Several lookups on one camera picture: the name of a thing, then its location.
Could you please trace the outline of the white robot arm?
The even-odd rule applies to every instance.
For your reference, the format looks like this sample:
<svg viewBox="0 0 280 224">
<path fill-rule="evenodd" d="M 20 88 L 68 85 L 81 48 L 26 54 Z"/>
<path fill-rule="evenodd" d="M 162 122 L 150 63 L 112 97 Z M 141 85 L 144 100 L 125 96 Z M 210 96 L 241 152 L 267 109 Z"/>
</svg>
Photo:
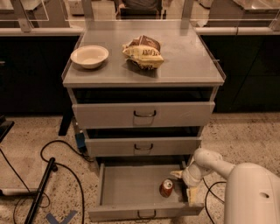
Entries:
<svg viewBox="0 0 280 224">
<path fill-rule="evenodd" d="M 171 174 L 196 187 L 211 172 L 227 181 L 224 224 L 280 224 L 280 178 L 258 164 L 231 164 L 218 152 L 198 148 L 189 166 Z"/>
</svg>

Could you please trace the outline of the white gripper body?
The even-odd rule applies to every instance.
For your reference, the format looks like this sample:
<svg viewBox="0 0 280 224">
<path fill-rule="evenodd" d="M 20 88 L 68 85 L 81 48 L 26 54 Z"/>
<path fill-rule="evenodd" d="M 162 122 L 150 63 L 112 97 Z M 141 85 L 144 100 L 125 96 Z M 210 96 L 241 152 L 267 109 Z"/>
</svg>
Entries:
<svg viewBox="0 0 280 224">
<path fill-rule="evenodd" d="M 196 187 L 208 174 L 208 169 L 197 164 L 191 164 L 183 170 L 182 179 L 188 187 Z"/>
</svg>

